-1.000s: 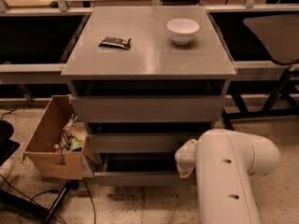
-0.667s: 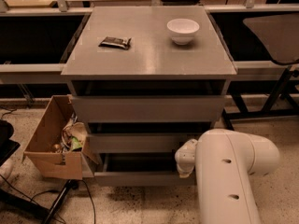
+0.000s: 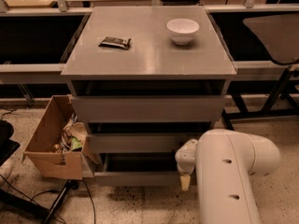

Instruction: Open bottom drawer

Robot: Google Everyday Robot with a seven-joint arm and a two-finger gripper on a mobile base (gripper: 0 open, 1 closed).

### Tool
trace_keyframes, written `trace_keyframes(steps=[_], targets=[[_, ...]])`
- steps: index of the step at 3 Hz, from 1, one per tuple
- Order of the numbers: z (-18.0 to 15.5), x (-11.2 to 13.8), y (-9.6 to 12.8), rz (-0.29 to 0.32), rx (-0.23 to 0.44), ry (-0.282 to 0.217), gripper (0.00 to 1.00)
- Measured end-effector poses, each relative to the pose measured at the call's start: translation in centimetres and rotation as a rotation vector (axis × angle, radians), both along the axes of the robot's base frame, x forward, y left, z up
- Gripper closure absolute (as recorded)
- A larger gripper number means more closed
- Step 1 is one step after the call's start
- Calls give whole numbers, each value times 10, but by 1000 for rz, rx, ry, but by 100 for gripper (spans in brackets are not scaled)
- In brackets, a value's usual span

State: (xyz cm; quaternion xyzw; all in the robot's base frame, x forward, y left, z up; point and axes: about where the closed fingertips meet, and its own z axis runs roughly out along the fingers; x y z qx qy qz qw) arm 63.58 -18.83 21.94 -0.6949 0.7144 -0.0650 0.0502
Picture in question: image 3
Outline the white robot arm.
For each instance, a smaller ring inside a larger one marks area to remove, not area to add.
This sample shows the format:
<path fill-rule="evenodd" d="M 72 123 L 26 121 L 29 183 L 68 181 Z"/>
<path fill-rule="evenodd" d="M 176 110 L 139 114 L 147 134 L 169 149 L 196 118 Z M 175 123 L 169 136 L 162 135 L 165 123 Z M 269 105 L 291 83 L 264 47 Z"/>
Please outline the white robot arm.
<path fill-rule="evenodd" d="M 205 132 L 176 153 L 181 188 L 196 174 L 201 224 L 262 224 L 249 178 L 280 165 L 269 139 L 225 129 Z"/>

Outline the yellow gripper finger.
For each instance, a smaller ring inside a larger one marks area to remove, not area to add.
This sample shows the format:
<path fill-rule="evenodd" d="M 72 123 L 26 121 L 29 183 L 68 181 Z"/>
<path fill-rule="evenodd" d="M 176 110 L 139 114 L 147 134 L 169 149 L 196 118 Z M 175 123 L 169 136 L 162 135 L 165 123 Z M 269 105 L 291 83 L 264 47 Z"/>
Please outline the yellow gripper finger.
<path fill-rule="evenodd" d="M 182 175 L 180 177 L 180 185 L 183 191 L 187 191 L 190 187 L 191 177 L 189 175 Z"/>

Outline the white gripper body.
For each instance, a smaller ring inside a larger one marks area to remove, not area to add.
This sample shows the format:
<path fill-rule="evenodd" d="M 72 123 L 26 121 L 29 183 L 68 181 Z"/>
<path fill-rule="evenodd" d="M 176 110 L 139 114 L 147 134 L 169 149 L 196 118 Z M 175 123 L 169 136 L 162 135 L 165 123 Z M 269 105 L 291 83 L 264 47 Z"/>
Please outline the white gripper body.
<path fill-rule="evenodd" d="M 181 175 L 190 175 L 195 167 L 195 152 L 198 141 L 191 139 L 186 142 L 175 154 L 178 172 Z"/>

